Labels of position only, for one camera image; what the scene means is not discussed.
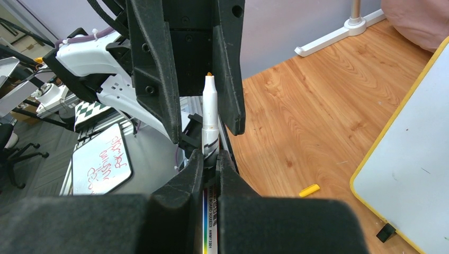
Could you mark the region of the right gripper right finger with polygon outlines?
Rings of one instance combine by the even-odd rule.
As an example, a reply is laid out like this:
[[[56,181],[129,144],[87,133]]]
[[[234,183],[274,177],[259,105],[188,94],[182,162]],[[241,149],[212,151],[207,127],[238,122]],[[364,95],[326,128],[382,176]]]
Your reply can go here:
[[[368,253],[352,209],[335,199],[264,197],[218,155],[220,253]]]

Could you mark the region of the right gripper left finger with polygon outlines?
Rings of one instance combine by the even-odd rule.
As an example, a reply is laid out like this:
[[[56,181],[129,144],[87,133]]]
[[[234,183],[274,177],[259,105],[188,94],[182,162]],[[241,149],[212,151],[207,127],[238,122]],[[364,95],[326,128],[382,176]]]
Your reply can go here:
[[[150,195],[26,198],[1,213],[1,253],[196,253],[203,154]]]

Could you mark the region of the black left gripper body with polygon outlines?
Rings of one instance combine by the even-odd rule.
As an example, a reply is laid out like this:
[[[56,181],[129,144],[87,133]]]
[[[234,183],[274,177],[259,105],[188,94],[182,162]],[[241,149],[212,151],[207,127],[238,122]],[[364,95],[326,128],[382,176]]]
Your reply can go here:
[[[164,21],[171,38],[179,96],[199,96],[204,76],[215,75],[215,83],[224,84],[214,69],[213,28],[219,24],[219,6],[224,1],[162,1]]]

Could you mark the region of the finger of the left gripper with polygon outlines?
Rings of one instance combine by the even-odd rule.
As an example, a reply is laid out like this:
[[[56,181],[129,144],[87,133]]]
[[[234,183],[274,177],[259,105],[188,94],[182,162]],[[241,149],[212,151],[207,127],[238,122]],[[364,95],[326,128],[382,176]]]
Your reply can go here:
[[[245,1],[213,1],[212,73],[221,120],[233,135],[245,131],[245,105],[240,66]]]
[[[181,109],[169,24],[162,1],[127,1],[132,83],[137,102],[179,143]]]

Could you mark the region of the white whiteboard marker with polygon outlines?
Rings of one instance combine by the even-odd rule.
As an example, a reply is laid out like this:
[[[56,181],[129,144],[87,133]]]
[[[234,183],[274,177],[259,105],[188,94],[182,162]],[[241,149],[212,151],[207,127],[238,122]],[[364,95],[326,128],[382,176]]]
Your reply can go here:
[[[202,153],[205,184],[203,189],[202,252],[218,253],[218,202],[215,169],[220,151],[218,92],[214,75],[205,77],[202,96]]]

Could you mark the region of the yellow marker cap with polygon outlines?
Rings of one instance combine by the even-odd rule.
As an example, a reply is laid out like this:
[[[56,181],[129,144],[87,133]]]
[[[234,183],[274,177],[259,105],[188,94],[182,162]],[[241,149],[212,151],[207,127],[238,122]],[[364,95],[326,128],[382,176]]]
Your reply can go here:
[[[317,191],[320,190],[320,186],[318,184],[312,184],[299,192],[299,197],[304,198],[307,197]]]

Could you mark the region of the yellow-framed whiteboard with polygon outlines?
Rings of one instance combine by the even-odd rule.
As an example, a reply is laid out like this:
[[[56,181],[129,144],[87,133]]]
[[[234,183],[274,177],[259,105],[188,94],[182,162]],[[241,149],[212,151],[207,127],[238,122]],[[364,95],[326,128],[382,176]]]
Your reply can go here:
[[[355,197],[420,253],[448,253],[448,40],[352,175]]]

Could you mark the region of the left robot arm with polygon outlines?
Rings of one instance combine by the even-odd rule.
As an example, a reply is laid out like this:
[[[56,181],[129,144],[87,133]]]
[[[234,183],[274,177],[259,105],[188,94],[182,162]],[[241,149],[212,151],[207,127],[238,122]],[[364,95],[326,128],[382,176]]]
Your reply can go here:
[[[218,112],[233,135],[245,131],[240,67],[244,1],[98,1],[108,28],[57,41],[44,62],[83,101],[125,112],[178,143],[183,96],[199,96],[214,75]]]

